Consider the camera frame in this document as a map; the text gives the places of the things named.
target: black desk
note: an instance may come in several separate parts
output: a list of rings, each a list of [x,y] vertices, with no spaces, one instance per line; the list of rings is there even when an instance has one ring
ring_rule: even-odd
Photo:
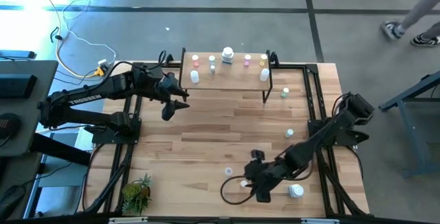
[[[55,60],[0,61],[0,74],[33,74],[37,77],[28,99],[0,100],[0,114],[14,113],[22,121],[17,135],[0,148],[0,157],[19,156],[34,151],[89,165],[89,153],[35,133],[40,115],[36,106],[47,97],[57,67],[58,62]]]

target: wooden tabletop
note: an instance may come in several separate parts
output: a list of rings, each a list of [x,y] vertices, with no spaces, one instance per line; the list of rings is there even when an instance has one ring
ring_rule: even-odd
[[[193,66],[193,56],[199,59],[198,67]],[[183,89],[216,89],[216,90],[244,90],[244,91],[266,91],[270,88],[270,81],[261,81],[260,74],[267,69],[267,63],[262,67],[260,60],[262,54],[251,53],[250,65],[245,67],[246,53],[235,53],[233,63],[221,62],[221,53],[210,52],[186,52],[182,68],[180,85]],[[215,75],[211,76],[209,70],[209,57],[215,56]],[[197,71],[200,81],[191,82],[190,72]]]
[[[334,64],[318,64],[327,115],[335,99],[341,94],[338,73]],[[120,65],[115,74],[129,70]],[[176,77],[178,69],[173,71]],[[305,189],[301,199],[290,198],[283,181],[272,190],[271,203],[257,203],[255,198],[242,205],[228,205],[220,197],[225,181],[225,168],[233,175],[242,175],[251,160],[250,151],[265,151],[272,160],[292,143],[308,138],[309,111],[305,98],[303,73],[296,69],[273,69],[274,88],[266,104],[261,93],[221,90],[189,90],[190,108],[176,111],[165,122],[161,119],[159,102],[143,101],[141,138],[135,147],[129,181],[143,177],[147,172],[153,178],[152,202],[142,213],[147,216],[250,216],[250,217],[324,217],[320,180],[316,164],[310,178],[299,182]],[[289,95],[281,98],[283,88]],[[314,102],[316,91],[312,87]],[[121,111],[124,100],[105,100],[104,112]],[[285,131],[295,130],[285,139]],[[115,146],[106,145],[96,155],[86,187],[86,206],[99,195],[109,180]],[[335,147],[335,158],[341,184],[361,210],[369,212],[360,169],[356,157],[346,148]],[[329,181],[331,203],[336,210],[333,187]],[[116,206],[119,185],[113,196]],[[244,199],[249,190],[239,180],[225,187],[226,198]]]

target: gray metal stand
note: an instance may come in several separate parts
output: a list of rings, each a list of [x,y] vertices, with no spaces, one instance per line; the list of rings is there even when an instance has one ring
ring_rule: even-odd
[[[429,76],[425,76],[408,90],[392,98],[391,100],[379,105],[379,109],[387,111],[392,107],[399,107],[400,115],[404,121],[406,130],[410,135],[410,141],[417,158],[417,167],[412,170],[404,170],[404,177],[412,177],[424,173],[440,172],[440,163],[433,162],[429,153],[428,144],[420,139],[418,130],[414,125],[409,113],[406,110],[407,102],[438,102],[438,98],[416,98],[427,90],[437,86],[440,83],[440,71]]]

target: white cable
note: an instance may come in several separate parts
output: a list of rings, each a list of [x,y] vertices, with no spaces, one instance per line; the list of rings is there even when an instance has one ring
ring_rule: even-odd
[[[58,27],[59,27],[59,29],[58,29],[58,35],[59,36],[61,36],[61,18],[60,18],[60,15],[59,15],[59,13],[58,13],[58,11],[56,10],[56,8],[55,8],[55,5],[54,5],[54,3],[52,2],[52,0],[48,0],[49,2],[50,2],[50,4],[52,5],[52,7],[53,7],[53,9],[54,9],[54,11],[55,11],[55,13],[56,13],[56,16],[57,16],[57,18],[58,18]],[[72,4],[72,3],[74,3],[74,2],[76,2],[76,1],[83,1],[83,0],[75,0],[75,1],[72,1],[71,3],[70,3],[70,5]],[[116,59],[116,56],[117,56],[117,54],[116,54],[116,52],[113,50],[113,49],[111,49],[108,45],[104,45],[104,44],[93,44],[93,43],[90,43],[89,41],[87,41],[87,40],[85,40],[85,39],[83,39],[83,38],[79,38],[78,36],[76,36],[76,34],[74,33],[74,32],[72,32],[71,30],[69,30],[69,28],[68,28],[68,26],[67,26],[67,24],[66,24],[66,22],[65,22],[65,18],[66,19],[75,19],[76,17],[78,17],[78,16],[80,16],[80,14],[82,14],[83,13],[83,11],[87,11],[87,9],[88,9],[88,7],[89,7],[89,4],[90,4],[90,0],[88,0],[89,2],[88,2],[88,4],[87,4],[87,7],[84,9],[84,10],[81,10],[76,16],[73,16],[73,17],[68,17],[68,16],[65,16],[64,15],[64,11],[65,11],[65,9],[67,8],[65,8],[65,9],[63,9],[63,23],[64,23],[64,25],[65,25],[65,27],[66,27],[66,29],[67,29],[67,31],[68,32],[70,32],[70,33],[72,33],[78,40],[81,40],[81,41],[84,41],[84,42],[86,42],[86,43],[88,43],[89,45],[95,45],[95,46],[105,46],[105,47],[107,47],[108,49],[110,49],[112,52],[113,52],[113,61],[111,62],[111,63],[113,63],[114,61],[115,61],[115,59]],[[81,76],[80,74],[77,74],[77,73],[75,73],[73,70],[71,70],[62,60],[61,60],[61,58],[60,58],[60,42],[59,42],[59,40],[57,39],[56,40],[56,49],[55,49],[55,55],[56,55],[56,59],[57,59],[57,61],[61,64],[61,66],[63,66],[69,73],[71,73],[72,75],[74,75],[74,76],[76,76],[76,77],[78,77],[78,78],[90,78],[90,77],[94,77],[95,75],[90,75],[90,76]]]

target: potted plant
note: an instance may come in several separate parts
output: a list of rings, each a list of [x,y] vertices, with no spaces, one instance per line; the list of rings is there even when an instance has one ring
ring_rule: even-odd
[[[151,201],[150,183],[151,177],[145,174],[143,179],[139,178],[124,186],[122,189],[124,197],[122,212],[124,214],[141,215],[142,210],[149,206],[149,201]]]

